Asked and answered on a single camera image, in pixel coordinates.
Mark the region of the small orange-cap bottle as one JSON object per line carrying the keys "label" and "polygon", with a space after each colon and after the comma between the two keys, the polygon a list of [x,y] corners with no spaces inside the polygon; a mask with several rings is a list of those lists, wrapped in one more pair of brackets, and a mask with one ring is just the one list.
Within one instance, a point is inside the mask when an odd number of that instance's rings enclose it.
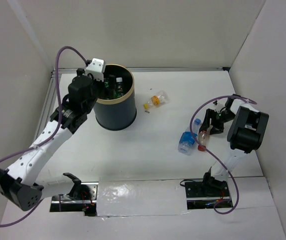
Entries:
{"label": "small orange-cap bottle", "polygon": [[199,135],[198,135],[198,150],[201,152],[204,152],[206,150],[208,141],[210,138],[210,129],[204,129],[204,130],[200,130],[199,131]]}

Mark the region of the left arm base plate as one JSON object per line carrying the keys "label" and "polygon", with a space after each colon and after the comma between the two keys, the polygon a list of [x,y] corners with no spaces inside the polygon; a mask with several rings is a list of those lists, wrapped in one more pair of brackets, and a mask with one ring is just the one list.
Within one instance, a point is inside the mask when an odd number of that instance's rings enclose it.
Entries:
{"label": "left arm base plate", "polygon": [[84,216],[97,216],[97,192],[99,182],[84,182],[73,196],[59,194],[51,198],[50,213],[79,212]]}

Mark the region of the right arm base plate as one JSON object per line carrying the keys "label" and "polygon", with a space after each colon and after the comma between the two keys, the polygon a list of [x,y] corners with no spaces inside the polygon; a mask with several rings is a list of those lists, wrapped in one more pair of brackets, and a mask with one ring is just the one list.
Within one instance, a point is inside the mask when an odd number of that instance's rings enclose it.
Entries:
{"label": "right arm base plate", "polygon": [[193,179],[182,180],[180,186],[185,189],[188,210],[212,209],[215,204],[217,209],[233,207],[228,186],[217,189]]}

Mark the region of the green bottle green cap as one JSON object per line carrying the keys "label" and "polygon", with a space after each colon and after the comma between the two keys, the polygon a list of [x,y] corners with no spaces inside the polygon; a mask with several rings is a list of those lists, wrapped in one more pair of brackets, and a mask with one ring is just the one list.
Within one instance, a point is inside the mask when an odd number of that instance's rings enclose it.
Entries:
{"label": "green bottle green cap", "polygon": [[116,89],[116,75],[108,74],[104,77],[105,88],[108,91],[114,91]]}

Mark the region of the blue-label blue-cap bottle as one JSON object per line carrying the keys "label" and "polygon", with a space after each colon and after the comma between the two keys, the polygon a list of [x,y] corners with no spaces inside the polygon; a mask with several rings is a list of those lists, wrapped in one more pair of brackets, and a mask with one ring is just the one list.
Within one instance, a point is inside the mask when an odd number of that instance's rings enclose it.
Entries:
{"label": "blue-label blue-cap bottle", "polygon": [[195,146],[195,138],[198,137],[199,128],[201,125],[201,120],[196,118],[192,123],[192,132],[190,131],[190,127],[188,126],[186,130],[182,133],[181,138],[178,143],[178,152],[190,155]]}

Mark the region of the clear bottle white cap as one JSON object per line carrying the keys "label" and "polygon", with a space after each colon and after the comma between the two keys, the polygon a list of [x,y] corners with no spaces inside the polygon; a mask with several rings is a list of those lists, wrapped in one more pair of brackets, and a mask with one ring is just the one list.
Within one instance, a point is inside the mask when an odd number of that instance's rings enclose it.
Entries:
{"label": "clear bottle white cap", "polygon": [[116,86],[119,88],[123,87],[123,78],[122,77],[117,77],[116,78]]}

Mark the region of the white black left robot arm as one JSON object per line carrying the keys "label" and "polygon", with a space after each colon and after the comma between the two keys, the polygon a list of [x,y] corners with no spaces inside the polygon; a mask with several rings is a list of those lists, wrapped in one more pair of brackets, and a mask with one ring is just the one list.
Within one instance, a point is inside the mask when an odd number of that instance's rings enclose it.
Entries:
{"label": "white black left robot arm", "polygon": [[104,70],[77,70],[61,106],[51,115],[43,133],[31,150],[6,169],[0,169],[0,193],[22,211],[32,209],[43,198],[65,194],[69,199],[81,195],[81,180],[71,173],[41,182],[37,177],[54,153],[87,120],[104,90]]}

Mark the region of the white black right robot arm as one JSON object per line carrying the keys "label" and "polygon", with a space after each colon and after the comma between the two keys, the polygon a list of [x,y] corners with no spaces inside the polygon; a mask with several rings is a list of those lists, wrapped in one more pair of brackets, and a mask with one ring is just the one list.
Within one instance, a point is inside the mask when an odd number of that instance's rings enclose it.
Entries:
{"label": "white black right robot arm", "polygon": [[209,135],[224,132],[224,124],[232,122],[227,134],[229,156],[216,161],[204,174],[201,191],[212,196],[227,187],[229,173],[247,154],[260,148],[267,128],[269,115],[256,110],[248,99],[239,95],[229,97],[219,110],[207,109],[200,131],[209,130]]}

